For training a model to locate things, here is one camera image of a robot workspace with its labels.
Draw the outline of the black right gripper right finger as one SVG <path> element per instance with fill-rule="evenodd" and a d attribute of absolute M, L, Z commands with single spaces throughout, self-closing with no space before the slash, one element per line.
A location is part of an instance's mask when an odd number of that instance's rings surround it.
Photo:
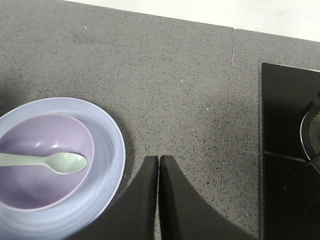
<path fill-rule="evenodd" d="M 158 207 L 163 240 L 252 240 L 192 187 L 175 158 L 159 160 Z"/>

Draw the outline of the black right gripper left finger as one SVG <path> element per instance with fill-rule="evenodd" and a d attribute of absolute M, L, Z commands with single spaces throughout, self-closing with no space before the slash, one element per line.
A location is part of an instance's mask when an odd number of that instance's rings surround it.
<path fill-rule="evenodd" d="M 146 156 L 135 178 L 101 216 L 69 240 L 152 240 L 159 157 Z"/>

